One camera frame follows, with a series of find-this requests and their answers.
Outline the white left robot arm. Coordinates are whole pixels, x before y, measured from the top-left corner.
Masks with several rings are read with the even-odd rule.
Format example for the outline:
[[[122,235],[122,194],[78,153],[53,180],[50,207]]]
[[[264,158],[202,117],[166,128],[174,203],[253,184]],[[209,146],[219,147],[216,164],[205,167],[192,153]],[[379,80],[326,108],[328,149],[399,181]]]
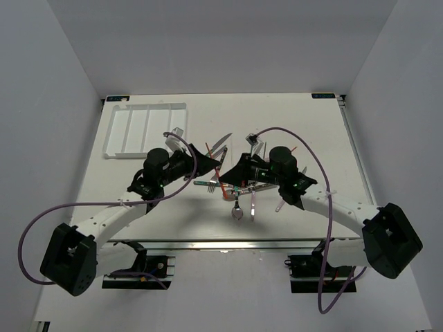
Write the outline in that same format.
[[[83,294],[96,277],[158,277],[147,267],[147,251],[136,241],[107,242],[131,222],[152,211],[164,198],[164,188],[180,178],[193,179],[221,163],[200,153],[194,146],[169,154],[163,148],[147,153],[143,168],[133,177],[115,205],[97,215],[53,231],[40,272],[72,296]]]

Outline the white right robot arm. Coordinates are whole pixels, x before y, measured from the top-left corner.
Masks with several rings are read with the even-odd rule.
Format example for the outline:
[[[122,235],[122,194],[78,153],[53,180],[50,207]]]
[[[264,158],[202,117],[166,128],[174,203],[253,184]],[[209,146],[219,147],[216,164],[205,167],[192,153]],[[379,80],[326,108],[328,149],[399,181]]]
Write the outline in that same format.
[[[333,193],[299,171],[287,147],[273,148],[268,160],[243,153],[220,180],[236,187],[252,181],[276,185],[286,204],[325,216],[357,234],[355,239],[324,239],[313,249],[312,266],[319,275],[330,275],[341,266],[359,266],[395,279],[423,248],[398,205],[368,205]]]

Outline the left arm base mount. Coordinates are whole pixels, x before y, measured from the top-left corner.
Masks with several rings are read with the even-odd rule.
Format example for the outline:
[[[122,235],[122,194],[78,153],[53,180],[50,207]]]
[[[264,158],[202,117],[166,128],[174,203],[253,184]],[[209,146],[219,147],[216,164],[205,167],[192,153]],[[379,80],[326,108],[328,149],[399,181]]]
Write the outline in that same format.
[[[119,255],[131,266],[114,268],[103,275],[102,289],[167,290],[174,276],[176,257],[164,253],[154,254],[136,241],[114,243]]]

